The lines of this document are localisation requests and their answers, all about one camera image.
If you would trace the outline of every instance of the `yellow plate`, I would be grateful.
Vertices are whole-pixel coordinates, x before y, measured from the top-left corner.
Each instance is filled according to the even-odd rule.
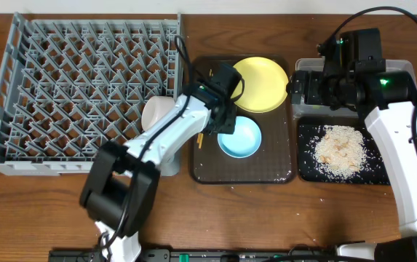
[[[245,80],[244,94],[236,105],[253,113],[271,111],[286,99],[286,84],[289,82],[281,66],[264,57],[249,57],[240,60],[234,68]],[[237,85],[232,97],[242,91],[242,83]]]

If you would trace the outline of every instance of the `white cup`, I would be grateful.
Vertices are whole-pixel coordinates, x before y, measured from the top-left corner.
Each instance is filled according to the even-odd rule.
[[[150,98],[143,108],[142,128],[143,131],[149,130],[174,107],[174,99],[164,96],[154,96]]]

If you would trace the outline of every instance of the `wooden surface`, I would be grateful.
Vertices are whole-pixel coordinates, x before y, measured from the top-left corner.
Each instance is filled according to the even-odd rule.
[[[0,15],[0,62],[11,17]],[[345,17],[190,15],[184,23],[192,59],[203,54],[273,53],[282,55],[293,68],[298,58],[316,57],[315,45]],[[28,16],[39,18],[137,17]],[[366,16],[346,29],[376,26],[381,30],[384,57],[409,60],[417,77],[417,27],[402,16]],[[308,183],[299,178],[281,186],[202,186],[188,175],[187,152],[184,146],[181,172],[161,179],[153,211],[140,232],[143,244],[282,250],[298,243],[382,242],[399,236],[388,186]],[[0,174],[0,261],[45,261],[53,247],[93,246],[98,231],[79,207],[85,178]]]

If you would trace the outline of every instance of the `dish rack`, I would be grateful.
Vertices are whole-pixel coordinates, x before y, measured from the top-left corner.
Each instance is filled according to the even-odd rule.
[[[16,13],[0,70],[0,172],[89,172],[106,141],[139,135],[148,99],[180,93],[181,24]]]

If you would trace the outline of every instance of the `pile of rice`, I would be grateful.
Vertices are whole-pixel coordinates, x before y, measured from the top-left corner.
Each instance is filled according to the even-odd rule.
[[[361,132],[345,126],[325,126],[325,132],[314,154],[320,172],[346,179],[364,168],[367,155]]]

